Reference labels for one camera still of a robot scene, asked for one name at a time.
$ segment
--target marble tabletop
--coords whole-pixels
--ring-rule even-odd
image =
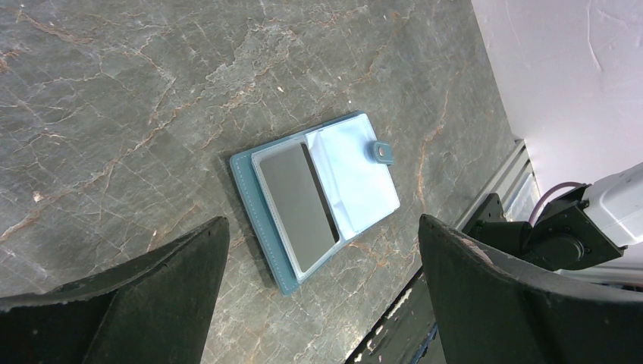
[[[401,207],[284,297],[228,160],[355,110]],[[0,295],[226,216],[202,361],[341,362],[419,268],[420,214],[454,222],[512,146],[469,1],[0,2]]]

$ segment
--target white wall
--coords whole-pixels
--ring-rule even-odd
[[[643,161],[643,1],[472,3],[541,192],[567,180],[593,183]],[[605,266],[637,269],[626,274],[643,283],[643,243]]]

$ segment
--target wallet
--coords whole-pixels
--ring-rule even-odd
[[[377,155],[380,145],[387,146],[368,116],[356,112],[232,157],[237,188],[283,294],[400,207],[387,167],[392,156]]]

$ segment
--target blue cable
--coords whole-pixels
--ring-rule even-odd
[[[422,358],[422,354],[424,353],[424,350],[428,348],[429,343],[435,340],[435,337],[437,335],[438,335],[438,323],[435,322],[433,326],[431,326],[431,330],[428,332],[428,336],[426,337],[426,340],[424,341],[424,343],[422,343],[417,353],[411,360],[410,364],[418,364],[418,362],[420,361],[420,358]]]

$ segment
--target open wallet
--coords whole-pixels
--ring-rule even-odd
[[[236,154],[234,180],[281,292],[290,295],[339,249],[400,207],[363,112]]]

